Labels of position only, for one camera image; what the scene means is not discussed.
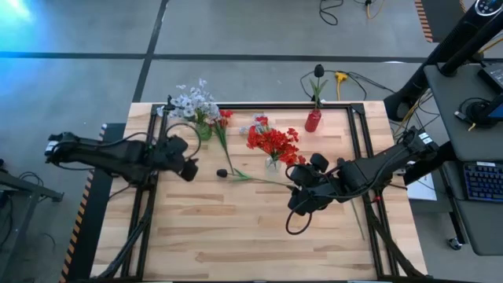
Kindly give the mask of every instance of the black desk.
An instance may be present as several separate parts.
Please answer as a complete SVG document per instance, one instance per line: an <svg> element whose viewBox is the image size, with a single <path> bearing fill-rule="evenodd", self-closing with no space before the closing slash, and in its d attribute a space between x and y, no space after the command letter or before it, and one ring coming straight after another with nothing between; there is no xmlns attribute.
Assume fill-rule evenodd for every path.
<svg viewBox="0 0 503 283"><path fill-rule="evenodd" d="M467 65L458 69L454 77L440 74L436 66L427 66L428 79L439 113L450 141L440 146L438 156L430 162L418 162L407 171L406 184L418 175L440 168L447 191L451 194L453 212L450 213L458 240L464 243L464 231L477 255L503 255L503 204L466 201L464 185L457 169L460 161L503 161L503 123L492 129L470 127L454 116L459 104L470 97L492 99L496 96L477 76L479 66Z"/></svg>

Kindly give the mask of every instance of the wooden table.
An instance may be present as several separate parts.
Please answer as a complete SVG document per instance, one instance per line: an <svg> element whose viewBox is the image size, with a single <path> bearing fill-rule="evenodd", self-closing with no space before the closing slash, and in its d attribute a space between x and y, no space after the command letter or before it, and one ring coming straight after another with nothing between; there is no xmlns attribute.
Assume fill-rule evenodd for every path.
<svg viewBox="0 0 503 283"><path fill-rule="evenodd" d="M378 153L393 145L384 104L382 101L362 103L374 152ZM124 136L146 131L151 106L150 103L132 104ZM300 138L297 146L307 159L312 153L321 153L331 162L330 167L338 157L354 159L345 111L324 109L317 131L307 133L303 129L307 110L240 110L235 111L227 130L229 154L233 166L249 175L288 181L283 171L267 173L266 154L247 148L246 137L239 134L241 126L252 124L252 114L256 112L268 116L278 130L295 128ZM195 134L190 129L177 127L170 134L187 140L188 151L195 149ZM185 182L171 172L160 174L144 280L375 279L361 198L354 199L354 203L365 240L349 201L344 204L334 201L324 211L315 212L310 228L299 236L291 236L285 231L290 212L288 189L258 182L232 183L219 178L216 170L229 165L215 136L203 142L197 157L200 158L199 172L194 182ZM403 185L398 178L394 183ZM114 181L111 193L124 186L124 180ZM393 238L414 266L426 272L406 191L388 187L384 190L384 199ZM106 268L125 242L133 201L134 189L130 189L108 202L92 276ZM307 217L294 216L291 229L301 228L306 220ZM388 270L382 242L380 248ZM135 258L136 255L131 273L136 267Z"/></svg>

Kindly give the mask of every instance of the desk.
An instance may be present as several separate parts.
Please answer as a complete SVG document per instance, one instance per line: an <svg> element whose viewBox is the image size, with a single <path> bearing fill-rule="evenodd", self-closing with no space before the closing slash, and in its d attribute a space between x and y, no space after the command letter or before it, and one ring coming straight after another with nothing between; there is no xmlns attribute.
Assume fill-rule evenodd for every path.
<svg viewBox="0 0 503 283"><path fill-rule="evenodd" d="M440 74L436 66L424 68L450 141L441 146L442 152L438 159L430 164L420 165L422 169L414 174L421 175L442 166L445 185L455 196L451 201L453 212L450 215L458 240L464 241L464 229L466 229L476 254L503 255L503 241L499 239L503 233L503 222L501 222L503 204L463 200L464 185L458 174L457 165L454 162L445 162L503 160L501 150L503 123L492 129L475 128L468 132L469 125L454 116L459 104L467 98L481 97L491 100L495 97L495 92L477 76L480 69L480 66L466 65L460 67L454 77L445 77Z"/></svg>
<svg viewBox="0 0 503 283"><path fill-rule="evenodd" d="M147 103L132 104L124 136L145 131L151 107L152 104ZM248 149L245 137L239 135L239 127L250 125L255 112L263 112L279 130L295 128L300 138L297 146L304 156L322 153L331 161L331 166L337 157L354 158L345 111L323 110L318 130L308 134L303 130L305 109L239 110L235 111L227 130L229 154L234 167L252 176L286 181L283 173L267 175L266 154ZM393 145L384 104L365 102L365 112L375 153ZM172 134L185 138L189 150L195 148L196 139L190 130L177 127ZM290 236L285 231L290 196L286 188L255 182L235 184L219 179L216 170L228 164L216 137L203 143L197 157L200 158L199 172L194 182L184 182L171 172L160 174L144 280L375 278L361 199L354 202L365 240L350 202L334 202L324 211L317 211L307 232ZM400 181L397 179L394 183L400 184ZM111 193L125 186L124 181L115 180ZM426 273L406 191L388 187L384 190L384 199L394 239L415 267ZM133 202L133 189L108 202L91 275L102 272L122 247ZM295 217L292 229L303 226L305 221ZM134 259L135 256L131 272L136 267Z"/></svg>

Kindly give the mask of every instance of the glass vase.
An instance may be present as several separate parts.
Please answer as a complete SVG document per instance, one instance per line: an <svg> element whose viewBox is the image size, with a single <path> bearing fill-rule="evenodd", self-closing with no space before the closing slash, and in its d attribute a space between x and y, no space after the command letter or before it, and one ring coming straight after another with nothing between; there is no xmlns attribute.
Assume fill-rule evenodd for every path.
<svg viewBox="0 0 503 283"><path fill-rule="evenodd" d="M201 137L201 141L209 140L211 138L211 134L213 133L211 131L210 125L208 125L207 123L197 123L196 130Z"/></svg>
<svg viewBox="0 0 503 283"><path fill-rule="evenodd" d="M312 133L318 128L318 124L320 123L321 120L321 111L320 109L313 109L311 112L309 112L309 115L307 116L306 120L306 125L304 128L306 131Z"/></svg>
<svg viewBox="0 0 503 283"><path fill-rule="evenodd" d="M274 160L271 156L266 159L266 170L269 173L279 173L281 169L281 161Z"/></svg>

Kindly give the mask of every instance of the white paper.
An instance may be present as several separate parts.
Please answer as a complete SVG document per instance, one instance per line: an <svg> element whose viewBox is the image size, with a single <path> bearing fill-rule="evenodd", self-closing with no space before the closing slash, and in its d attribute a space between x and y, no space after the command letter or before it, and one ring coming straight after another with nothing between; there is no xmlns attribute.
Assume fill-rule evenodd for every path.
<svg viewBox="0 0 503 283"><path fill-rule="evenodd" d="M407 186L407 196L412 200L437 200L434 188L433 178L428 174Z"/></svg>

